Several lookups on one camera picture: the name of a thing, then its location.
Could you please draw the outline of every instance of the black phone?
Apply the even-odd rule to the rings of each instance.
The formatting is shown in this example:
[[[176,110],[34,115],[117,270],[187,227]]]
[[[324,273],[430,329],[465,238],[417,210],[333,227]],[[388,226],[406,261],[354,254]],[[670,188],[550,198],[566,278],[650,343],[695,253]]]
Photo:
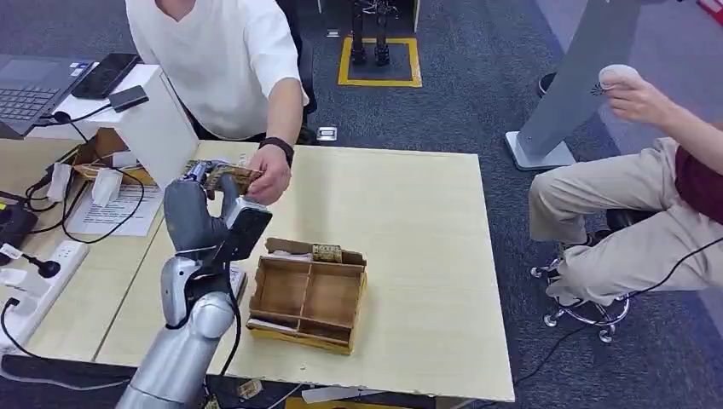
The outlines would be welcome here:
[[[105,100],[141,58],[136,54],[106,55],[73,89],[72,96],[87,100]]]

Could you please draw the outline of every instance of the beige pants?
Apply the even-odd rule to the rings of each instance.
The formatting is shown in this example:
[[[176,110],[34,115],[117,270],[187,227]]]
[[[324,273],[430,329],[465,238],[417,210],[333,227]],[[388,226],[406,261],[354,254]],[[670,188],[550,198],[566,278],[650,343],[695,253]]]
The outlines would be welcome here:
[[[594,247],[564,253],[562,279],[550,297],[578,297],[610,305],[617,296],[660,282],[688,253],[723,237],[723,226],[694,211],[675,189],[671,139],[638,155],[573,164],[538,175],[529,190],[529,234],[534,240],[584,243],[582,215],[605,209],[663,210],[612,234]],[[658,290],[723,286],[723,244],[689,257]]]

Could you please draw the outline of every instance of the laptop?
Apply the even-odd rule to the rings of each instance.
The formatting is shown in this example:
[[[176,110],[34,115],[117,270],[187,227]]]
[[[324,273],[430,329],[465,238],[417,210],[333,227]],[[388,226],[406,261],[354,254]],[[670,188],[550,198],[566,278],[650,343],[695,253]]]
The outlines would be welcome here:
[[[92,60],[0,54],[0,138],[22,139],[52,112]]]

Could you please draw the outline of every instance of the maroon shirt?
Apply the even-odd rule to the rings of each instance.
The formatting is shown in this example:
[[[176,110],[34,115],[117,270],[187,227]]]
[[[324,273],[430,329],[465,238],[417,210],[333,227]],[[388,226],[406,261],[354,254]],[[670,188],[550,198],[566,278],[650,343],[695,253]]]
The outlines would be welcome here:
[[[675,153],[675,176],[680,197],[693,210],[723,224],[723,176],[700,163],[683,147],[678,147]]]

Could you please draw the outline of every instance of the outlet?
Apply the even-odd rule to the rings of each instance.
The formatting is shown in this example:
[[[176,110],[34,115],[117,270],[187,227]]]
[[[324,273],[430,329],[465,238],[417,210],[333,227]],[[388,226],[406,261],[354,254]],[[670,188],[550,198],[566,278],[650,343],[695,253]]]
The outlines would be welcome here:
[[[10,308],[5,314],[5,325],[8,333],[20,345],[25,345],[48,313],[53,303],[65,288],[67,282],[78,270],[88,255],[89,246],[78,241],[65,240],[59,245],[48,260],[61,265],[61,271],[54,277],[43,279],[49,289],[40,297],[33,297],[28,292],[15,290],[13,297],[20,299],[20,305]],[[37,274],[30,267],[29,274]],[[0,352],[12,352],[13,344],[0,332]]]

